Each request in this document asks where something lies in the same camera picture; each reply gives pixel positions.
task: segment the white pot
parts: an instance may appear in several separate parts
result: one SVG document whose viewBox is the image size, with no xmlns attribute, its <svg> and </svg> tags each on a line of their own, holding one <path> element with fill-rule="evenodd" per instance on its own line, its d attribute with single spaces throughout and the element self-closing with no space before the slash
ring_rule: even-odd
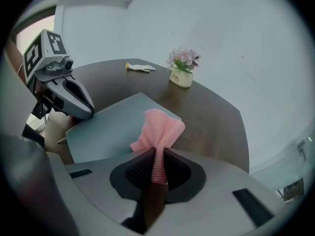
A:
<svg viewBox="0 0 315 236">
<path fill-rule="evenodd" d="M 169 80 L 182 88 L 189 88 L 193 81 L 193 74 L 175 68 L 172 71 Z"/>
</svg>

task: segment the pink cloth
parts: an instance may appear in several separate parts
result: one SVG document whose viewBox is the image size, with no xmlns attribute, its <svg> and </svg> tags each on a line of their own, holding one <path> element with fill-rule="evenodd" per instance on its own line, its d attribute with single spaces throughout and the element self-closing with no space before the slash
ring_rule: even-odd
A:
<svg viewBox="0 0 315 236">
<path fill-rule="evenodd" d="M 181 120 L 168 116 L 159 109 L 150 109 L 145 113 L 145 123 L 138 141 L 130 144 L 132 151 L 145 148 L 156 148 L 156 155 L 152 169 L 153 183 L 167 184 L 164 169 L 164 148 L 170 148 L 185 129 Z"/>
</svg>

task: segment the round table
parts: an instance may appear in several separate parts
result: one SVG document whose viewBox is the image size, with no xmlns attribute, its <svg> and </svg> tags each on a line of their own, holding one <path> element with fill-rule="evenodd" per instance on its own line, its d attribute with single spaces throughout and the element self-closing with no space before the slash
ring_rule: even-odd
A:
<svg viewBox="0 0 315 236">
<path fill-rule="evenodd" d="M 126 63 L 149 64 L 156 71 L 126 70 Z M 95 112 L 139 92 L 173 112 L 186 128 L 172 148 L 231 163 L 249 172 L 249 152 L 240 112 L 226 100 L 193 82 L 181 88 L 169 81 L 165 67 L 141 59 L 117 59 L 75 68 L 73 77 L 87 89 Z M 66 143 L 57 144 L 74 123 L 65 114 L 51 111 L 45 131 L 45 149 L 73 163 Z"/>
</svg>

